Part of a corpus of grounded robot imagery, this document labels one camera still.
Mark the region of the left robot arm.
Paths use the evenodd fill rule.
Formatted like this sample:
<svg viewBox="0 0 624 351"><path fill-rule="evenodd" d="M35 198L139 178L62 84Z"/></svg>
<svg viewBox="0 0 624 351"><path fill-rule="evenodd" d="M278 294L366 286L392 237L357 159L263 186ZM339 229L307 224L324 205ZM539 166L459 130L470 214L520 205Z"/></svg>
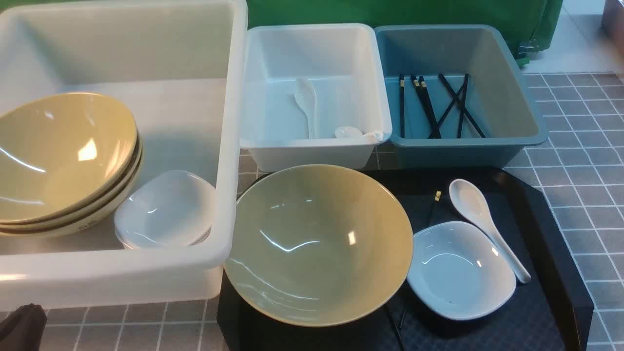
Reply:
<svg viewBox="0 0 624 351"><path fill-rule="evenodd" d="M0 324L0 349L38 351L47 320L41 305L27 304L16 309Z"/></svg>

